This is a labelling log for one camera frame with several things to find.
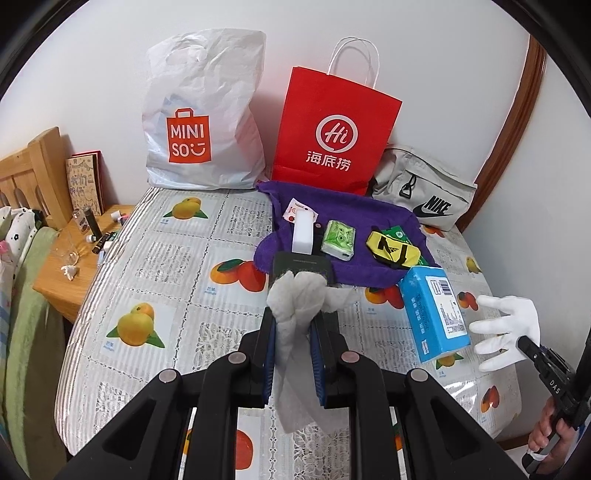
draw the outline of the gray waist bag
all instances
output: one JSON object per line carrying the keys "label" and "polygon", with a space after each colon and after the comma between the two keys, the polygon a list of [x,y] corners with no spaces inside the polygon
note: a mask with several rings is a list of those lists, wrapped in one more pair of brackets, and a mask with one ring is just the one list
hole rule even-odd
{"label": "gray waist bag", "polygon": [[388,146],[375,175],[373,197],[412,211],[418,221],[450,230],[470,207],[476,185],[410,147]]}

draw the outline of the barcode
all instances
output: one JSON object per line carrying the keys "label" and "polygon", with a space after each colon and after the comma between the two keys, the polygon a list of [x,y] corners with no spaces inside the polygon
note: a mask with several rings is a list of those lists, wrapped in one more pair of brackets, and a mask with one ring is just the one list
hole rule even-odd
{"label": "barcode", "polygon": [[441,287],[441,290],[443,291],[444,295],[453,295],[452,290],[449,287],[449,283],[447,282],[447,280],[440,280],[439,286]]}

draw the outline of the white wall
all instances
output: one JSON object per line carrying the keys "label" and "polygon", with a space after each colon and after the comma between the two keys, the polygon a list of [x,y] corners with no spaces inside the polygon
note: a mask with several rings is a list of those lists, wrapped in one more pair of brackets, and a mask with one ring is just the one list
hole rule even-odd
{"label": "white wall", "polygon": [[[531,298],[542,344],[576,366],[591,325],[591,119],[551,60],[509,167],[465,232],[495,295]],[[523,412],[505,437],[530,431],[549,394],[517,365]]]}
{"label": "white wall", "polygon": [[[0,101],[0,157],[58,125],[73,150],[100,149],[108,198],[135,203],[147,185],[141,129],[145,52],[171,35],[212,27],[267,34],[252,101],[272,159],[296,65],[325,70],[334,44],[373,40],[377,88],[403,101],[395,127],[414,145],[475,178],[513,100],[526,32],[490,0],[90,0],[34,53]],[[350,50],[338,72],[365,79]]]}

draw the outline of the bottle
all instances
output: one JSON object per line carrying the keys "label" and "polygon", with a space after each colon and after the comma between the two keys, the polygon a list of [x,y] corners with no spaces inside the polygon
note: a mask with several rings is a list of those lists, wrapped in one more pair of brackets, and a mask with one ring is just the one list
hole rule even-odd
{"label": "bottle", "polygon": [[84,212],[81,209],[77,208],[72,212],[72,216],[74,217],[74,221],[78,227],[80,233],[85,233],[89,230],[88,222],[86,221],[86,217],[84,216]]}
{"label": "bottle", "polygon": [[100,232],[99,224],[96,223],[95,214],[92,213],[92,208],[89,206],[84,207],[84,216],[86,217],[86,221],[88,222],[92,234],[95,237],[100,238],[102,234]]}

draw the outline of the hand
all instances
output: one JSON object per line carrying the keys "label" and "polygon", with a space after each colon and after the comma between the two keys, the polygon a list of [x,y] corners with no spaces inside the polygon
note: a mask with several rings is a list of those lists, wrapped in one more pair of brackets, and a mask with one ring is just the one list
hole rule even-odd
{"label": "hand", "polygon": [[478,320],[468,326],[474,333],[496,333],[496,336],[475,345],[474,351],[479,355],[498,353],[501,349],[507,350],[482,362],[478,366],[481,372],[492,372],[527,359],[517,347],[520,336],[528,336],[532,342],[540,345],[538,313],[530,299],[513,296],[499,299],[480,295],[476,301],[483,307],[491,307],[509,314],[495,319]]}
{"label": "hand", "polygon": [[[555,409],[554,398],[550,397],[542,409],[540,421],[535,424],[534,430],[530,433],[528,439],[527,445],[534,452],[548,445],[547,436],[552,432],[550,417],[554,414]],[[564,420],[560,419],[556,424],[556,433],[560,436],[560,440],[554,445],[548,456],[542,460],[536,473],[547,475],[564,465],[566,455],[576,436],[576,431],[574,428],[569,427]]]}

